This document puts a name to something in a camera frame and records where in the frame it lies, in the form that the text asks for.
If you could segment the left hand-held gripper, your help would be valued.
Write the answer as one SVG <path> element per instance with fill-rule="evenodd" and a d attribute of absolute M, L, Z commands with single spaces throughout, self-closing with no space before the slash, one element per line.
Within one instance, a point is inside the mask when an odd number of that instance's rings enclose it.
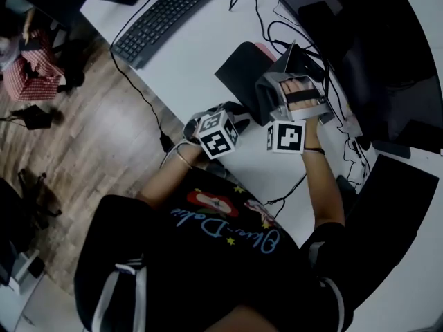
<path fill-rule="evenodd" d="M 250 124 L 243 119 L 233 124 L 235 116 L 242 116 L 248 111 L 235 102 L 220 104 L 207 111 L 194 114 L 183 128 L 184 138 L 200 145 L 207 157 L 219 158 L 236 150 L 239 134 Z"/>

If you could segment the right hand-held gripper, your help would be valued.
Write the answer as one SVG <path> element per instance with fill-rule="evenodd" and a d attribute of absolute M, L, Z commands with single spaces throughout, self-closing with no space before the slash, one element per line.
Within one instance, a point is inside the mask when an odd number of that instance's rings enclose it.
<path fill-rule="evenodd" d="M 311 82 L 312 89 L 285 95 L 281 82 L 296 79 L 305 87 Z M 324 152 L 320 147 L 306 145 L 307 120 L 330 113 L 324 93 L 318 90 L 314 81 L 303 74 L 296 74 L 296 42 L 288 47 L 283 55 L 267 70 L 256 83 L 257 94 L 264 101 L 264 113 L 270 117 L 272 125 L 267 129 L 266 146 L 269 151 L 281 154 L 302 154 L 304 152 Z M 317 105 L 291 111 L 289 103 L 316 99 Z"/>

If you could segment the person's right hand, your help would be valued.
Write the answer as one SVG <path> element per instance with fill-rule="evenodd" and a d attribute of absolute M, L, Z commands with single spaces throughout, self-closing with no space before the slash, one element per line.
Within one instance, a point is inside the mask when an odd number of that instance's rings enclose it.
<path fill-rule="evenodd" d="M 284 94 L 290 94 L 290 93 L 297 93 L 299 91 L 304 91 L 305 89 L 312 89 L 313 84 L 310 82 L 308 84 L 308 87 L 305 87 L 304 84 L 299 82 L 296 79 L 287 80 L 280 83 L 280 86 L 282 87 L 282 90 L 284 91 Z M 292 102 L 288 104 L 288 107 L 291 111 L 295 111 L 298 109 L 305 109 L 314 107 L 317 105 L 316 99 L 310 99 L 310 100 L 301 100 L 298 102 Z"/>

